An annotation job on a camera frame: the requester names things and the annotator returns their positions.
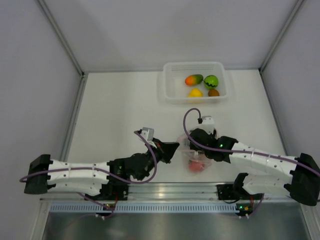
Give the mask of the clear zip top bag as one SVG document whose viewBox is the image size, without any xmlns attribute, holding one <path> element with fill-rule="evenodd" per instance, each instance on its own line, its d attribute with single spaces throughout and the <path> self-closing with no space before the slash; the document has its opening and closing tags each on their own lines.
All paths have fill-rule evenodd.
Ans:
<svg viewBox="0 0 320 240">
<path fill-rule="evenodd" d="M 212 160 L 207 158 L 201 151 L 190 149 L 190 140 L 185 133 L 177 138 L 177 142 L 179 143 L 177 150 L 182 155 L 183 165 L 192 175 L 199 175 L 212 165 Z M 205 169 L 200 173 L 190 172 L 188 169 L 189 161 L 203 162 Z"/>
</svg>

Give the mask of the red fake strawberry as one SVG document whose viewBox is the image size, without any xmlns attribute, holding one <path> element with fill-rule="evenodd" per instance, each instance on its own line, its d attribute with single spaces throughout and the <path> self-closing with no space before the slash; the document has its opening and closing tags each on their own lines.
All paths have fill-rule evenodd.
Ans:
<svg viewBox="0 0 320 240">
<path fill-rule="evenodd" d="M 201 173 L 205 169 L 206 165 L 200 161 L 189 161 L 188 170 L 191 173 Z"/>
</svg>

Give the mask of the brown fake kiwi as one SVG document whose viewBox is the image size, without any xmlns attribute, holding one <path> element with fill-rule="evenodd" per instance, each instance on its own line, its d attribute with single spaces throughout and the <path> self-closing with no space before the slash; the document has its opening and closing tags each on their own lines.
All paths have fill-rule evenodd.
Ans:
<svg viewBox="0 0 320 240">
<path fill-rule="evenodd" d="M 209 96 L 209 97 L 219 97 L 219 96 L 220 96 L 220 93 L 219 93 L 219 91 L 216 90 L 216 89 L 210 89 L 210 90 L 208 91 L 208 96 Z"/>
</svg>

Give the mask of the yellow fake pepper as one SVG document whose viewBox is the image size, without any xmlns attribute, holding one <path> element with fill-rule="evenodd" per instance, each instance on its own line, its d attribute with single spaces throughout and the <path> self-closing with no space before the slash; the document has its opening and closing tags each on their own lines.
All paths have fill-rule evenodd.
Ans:
<svg viewBox="0 0 320 240">
<path fill-rule="evenodd" d="M 198 88 L 193 88 L 188 94 L 189 98 L 201 98 L 203 97 L 203 93 Z"/>
</svg>

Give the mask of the green fake apple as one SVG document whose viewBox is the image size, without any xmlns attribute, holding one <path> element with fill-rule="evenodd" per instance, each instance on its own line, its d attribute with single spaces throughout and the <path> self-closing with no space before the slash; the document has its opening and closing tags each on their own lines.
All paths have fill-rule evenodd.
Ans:
<svg viewBox="0 0 320 240">
<path fill-rule="evenodd" d="M 219 79 L 215 75 L 208 75 L 204 78 L 203 84 L 206 89 L 212 90 L 218 87 L 219 85 Z"/>
</svg>

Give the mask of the orange green fake mango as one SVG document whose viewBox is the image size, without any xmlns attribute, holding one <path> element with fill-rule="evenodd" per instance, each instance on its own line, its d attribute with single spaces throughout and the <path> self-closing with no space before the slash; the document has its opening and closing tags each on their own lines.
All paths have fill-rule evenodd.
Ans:
<svg viewBox="0 0 320 240">
<path fill-rule="evenodd" d="M 188 76 L 184 82 L 187 86 L 196 86 L 196 85 L 199 85 L 203 80 L 204 80 L 203 75 L 193 74 Z"/>
</svg>

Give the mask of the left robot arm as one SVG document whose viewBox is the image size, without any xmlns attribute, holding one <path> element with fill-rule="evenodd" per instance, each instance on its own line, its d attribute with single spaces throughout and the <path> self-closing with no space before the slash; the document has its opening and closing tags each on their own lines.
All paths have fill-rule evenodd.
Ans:
<svg viewBox="0 0 320 240">
<path fill-rule="evenodd" d="M 113 187 L 119 185 L 144 185 L 153 180 L 158 163 L 169 164 L 180 146 L 178 142 L 139 139 L 147 151 L 129 157 L 98 163 L 68 163 L 40 155 L 29 165 L 29 171 L 19 181 L 25 184 L 24 193 L 42 195 L 48 192 L 74 192 L 102 200 L 109 199 Z"/>
</svg>

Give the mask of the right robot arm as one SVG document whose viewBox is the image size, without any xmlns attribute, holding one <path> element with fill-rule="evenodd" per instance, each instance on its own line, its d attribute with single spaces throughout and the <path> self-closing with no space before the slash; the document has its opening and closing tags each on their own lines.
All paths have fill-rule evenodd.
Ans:
<svg viewBox="0 0 320 240">
<path fill-rule="evenodd" d="M 248 195 L 271 194 L 286 195 L 296 202 L 316 206 L 320 194 L 320 168 L 312 156 L 281 156 L 260 152 L 237 139 L 207 133 L 196 128 L 187 134 L 190 148 L 201 151 L 216 162 L 226 162 L 246 166 L 264 175 L 250 176 L 238 174 L 233 185 L 235 196 L 240 199 Z"/>
</svg>

